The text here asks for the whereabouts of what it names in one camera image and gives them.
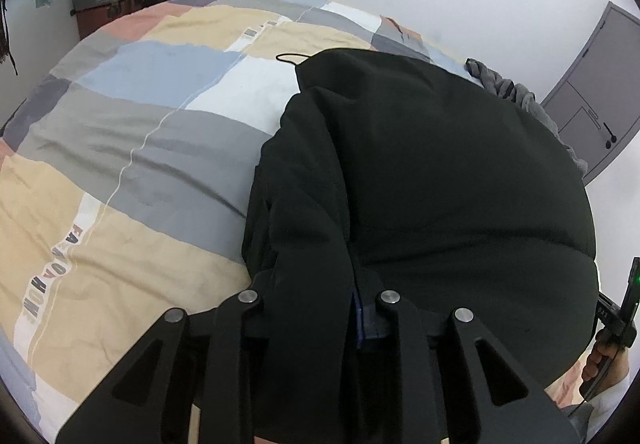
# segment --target gray clothing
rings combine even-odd
[[[522,110],[527,111],[535,119],[540,121],[554,136],[562,143],[567,153],[571,156],[575,166],[584,177],[587,175],[588,165],[583,159],[579,159],[574,149],[569,145],[565,145],[558,134],[558,126],[553,119],[542,108],[542,105],[536,101],[536,96],[530,92],[524,85],[520,83],[514,84],[510,79],[503,79],[495,70],[489,69],[484,63],[469,58],[466,60],[465,68],[471,76],[478,78],[482,86],[496,95],[498,98],[508,99]]]

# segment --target door frame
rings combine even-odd
[[[560,81],[558,81],[558,83],[556,83],[555,87],[553,87],[553,89],[551,89],[551,92],[549,92],[549,94],[546,95],[544,100],[542,100],[541,104],[542,104],[543,107],[546,107],[551,102],[551,100],[556,96],[556,93],[558,92],[560,87],[568,82],[569,76],[574,71],[574,69],[578,66],[578,64],[582,61],[582,59],[585,57],[587,51],[590,49],[591,44],[595,40],[596,36],[598,36],[598,33],[600,33],[600,30],[604,27],[604,22],[606,21],[607,15],[609,15],[610,12],[619,12],[620,14],[623,15],[623,17],[628,18],[629,20],[634,22],[638,26],[638,28],[640,28],[640,18],[637,18],[636,16],[632,15],[628,11],[625,11],[624,9],[622,9],[620,6],[617,6],[613,2],[609,1],[609,3],[607,4],[607,6],[605,7],[605,9],[604,9],[604,11],[602,13],[602,16],[600,17],[600,20],[598,21],[596,27],[594,28],[593,33],[591,33],[591,36],[587,40],[587,43],[584,44],[584,47],[582,47],[582,49],[580,50],[580,54],[578,54],[578,56],[575,58],[574,62],[571,64],[569,69],[567,69],[567,71],[564,73],[564,75],[562,76]],[[631,126],[631,128],[628,130],[626,135],[623,137],[625,142],[616,143],[609,150],[609,153],[607,154],[607,156],[602,161],[600,161],[593,168],[590,167],[588,169],[587,175],[585,175],[584,178],[582,179],[582,182],[584,182],[584,185],[586,186],[588,183],[590,183],[607,166],[609,166],[609,164],[617,156],[619,156],[620,152],[622,150],[624,150],[626,145],[628,145],[629,142],[631,142],[631,140],[638,134],[638,132],[640,132],[640,117],[638,117],[638,119],[636,119],[636,122]]]

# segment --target gray door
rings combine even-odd
[[[609,3],[564,78],[542,103],[591,182],[640,130],[640,20]]]

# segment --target hand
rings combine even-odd
[[[582,380],[587,381],[598,375],[598,363],[604,358],[613,358],[618,352],[615,361],[611,363],[609,372],[602,378],[598,385],[595,395],[601,394],[612,386],[618,384],[629,373],[629,352],[627,348],[620,348],[616,344],[606,345],[604,342],[609,338],[607,329],[602,329],[596,334],[596,344],[587,358],[587,364],[582,369]]]

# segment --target silver screw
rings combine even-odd
[[[169,323],[178,323],[184,317],[182,309],[169,309],[164,313],[164,321]]]
[[[380,293],[380,299],[385,303],[398,303],[400,301],[400,295],[396,291],[388,290]]]
[[[242,291],[242,293],[238,294],[238,299],[242,303],[253,303],[258,299],[258,293],[252,289],[246,289],[245,291]]]
[[[474,313],[466,307],[460,307],[460,309],[456,309],[454,315],[456,319],[458,321],[462,321],[462,323],[469,323],[474,318]]]

